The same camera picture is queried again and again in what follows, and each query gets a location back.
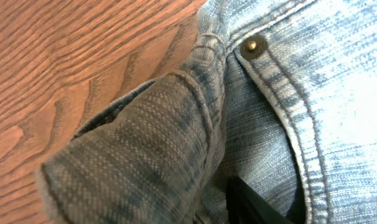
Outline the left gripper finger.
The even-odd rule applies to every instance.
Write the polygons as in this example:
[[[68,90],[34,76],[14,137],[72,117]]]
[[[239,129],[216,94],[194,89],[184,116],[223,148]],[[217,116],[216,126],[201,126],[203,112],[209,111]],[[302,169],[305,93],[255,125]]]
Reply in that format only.
[[[226,209],[230,224],[292,224],[239,177],[227,181]]]

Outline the light blue denim jeans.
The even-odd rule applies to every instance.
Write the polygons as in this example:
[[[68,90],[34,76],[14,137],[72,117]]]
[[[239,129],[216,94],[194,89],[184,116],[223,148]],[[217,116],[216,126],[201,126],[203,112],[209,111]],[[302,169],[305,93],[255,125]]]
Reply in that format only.
[[[36,182],[55,223],[229,223],[230,177],[292,223],[377,223],[377,1],[207,1],[189,58]]]

